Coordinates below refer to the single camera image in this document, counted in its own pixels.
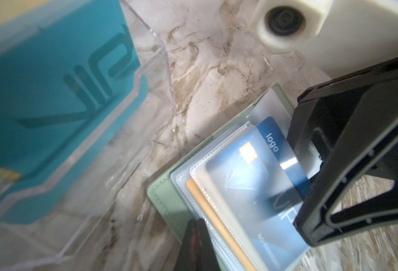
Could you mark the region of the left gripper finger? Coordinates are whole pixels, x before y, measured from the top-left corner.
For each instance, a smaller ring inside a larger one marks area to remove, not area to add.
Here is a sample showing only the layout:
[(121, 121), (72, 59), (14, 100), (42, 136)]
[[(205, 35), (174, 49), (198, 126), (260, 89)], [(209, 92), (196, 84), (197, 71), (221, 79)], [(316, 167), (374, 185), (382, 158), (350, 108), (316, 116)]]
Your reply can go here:
[(204, 219), (188, 222), (174, 271), (220, 271)]

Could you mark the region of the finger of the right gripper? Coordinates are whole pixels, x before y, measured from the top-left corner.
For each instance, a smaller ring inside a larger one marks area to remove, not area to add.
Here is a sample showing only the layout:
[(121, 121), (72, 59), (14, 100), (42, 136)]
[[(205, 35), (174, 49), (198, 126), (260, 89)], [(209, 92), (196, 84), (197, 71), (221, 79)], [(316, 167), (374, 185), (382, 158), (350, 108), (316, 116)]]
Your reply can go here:
[[(298, 96), (287, 136), (298, 158), (313, 145), (320, 170), (294, 222), (312, 247), (398, 224), (398, 57), (309, 87)], [(393, 187), (342, 211), (363, 176)]]

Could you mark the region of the gold card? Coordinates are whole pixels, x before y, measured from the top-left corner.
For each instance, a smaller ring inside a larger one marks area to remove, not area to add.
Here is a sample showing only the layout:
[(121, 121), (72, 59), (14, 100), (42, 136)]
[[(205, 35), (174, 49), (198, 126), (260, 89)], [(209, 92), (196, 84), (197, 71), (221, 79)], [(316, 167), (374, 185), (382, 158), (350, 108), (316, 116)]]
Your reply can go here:
[(199, 206), (205, 212), (213, 227), (225, 241), (228, 248), (232, 251), (234, 256), (237, 258), (239, 263), (243, 266), (246, 271), (256, 271), (256, 267), (253, 265), (251, 260), (246, 256), (243, 249), (236, 242), (235, 238), (231, 235), (229, 230), (226, 228), (224, 223), (221, 221), (217, 213), (214, 211), (206, 197), (202, 194), (199, 187), (194, 182), (193, 178), (190, 178), (186, 183), (187, 189), (190, 191), (194, 199), (197, 201)]

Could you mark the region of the green card holder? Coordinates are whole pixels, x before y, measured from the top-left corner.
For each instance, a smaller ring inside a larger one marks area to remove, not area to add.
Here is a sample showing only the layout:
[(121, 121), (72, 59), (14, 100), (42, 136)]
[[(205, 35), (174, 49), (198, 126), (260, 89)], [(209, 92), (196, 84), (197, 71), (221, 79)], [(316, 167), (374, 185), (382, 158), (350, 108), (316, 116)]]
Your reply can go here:
[[(245, 271), (245, 269), (213, 227), (205, 212), (187, 189), (186, 183), (190, 178), (193, 178), (202, 194), (257, 271), (270, 271), (251, 244), (241, 224), (236, 220), (217, 186), (213, 183), (205, 165), (212, 157), (246, 132), (255, 128), (267, 117), (275, 119), (287, 140), (293, 112), (294, 106), (284, 94), (280, 85), (274, 84), (250, 106), (200, 143), (148, 187), (149, 199), (179, 239), (184, 238), (188, 222), (191, 219), (205, 220), (218, 264), (223, 271)], [(319, 171), (321, 160), (313, 146), (309, 146), (306, 155), (301, 158), (296, 156), (296, 158), (302, 165), (308, 180)], [(285, 271), (293, 270), (305, 252)]]

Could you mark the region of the blue card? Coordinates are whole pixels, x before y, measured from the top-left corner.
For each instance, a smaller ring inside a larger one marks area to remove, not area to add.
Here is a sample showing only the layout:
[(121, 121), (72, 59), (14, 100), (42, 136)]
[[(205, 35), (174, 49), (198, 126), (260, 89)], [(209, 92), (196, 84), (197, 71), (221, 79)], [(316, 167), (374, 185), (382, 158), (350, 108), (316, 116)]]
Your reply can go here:
[(205, 168), (269, 270), (286, 270), (307, 250), (293, 223), (311, 193), (310, 182), (273, 117)]

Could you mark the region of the teal VIP credit card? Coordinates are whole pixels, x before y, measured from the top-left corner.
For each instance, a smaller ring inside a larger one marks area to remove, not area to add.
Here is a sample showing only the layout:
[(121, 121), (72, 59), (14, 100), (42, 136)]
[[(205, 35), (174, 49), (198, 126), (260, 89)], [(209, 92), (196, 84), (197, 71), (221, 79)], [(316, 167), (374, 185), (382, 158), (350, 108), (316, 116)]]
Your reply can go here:
[(88, 1), (0, 55), (0, 202), (40, 187), (133, 93), (119, 1)]

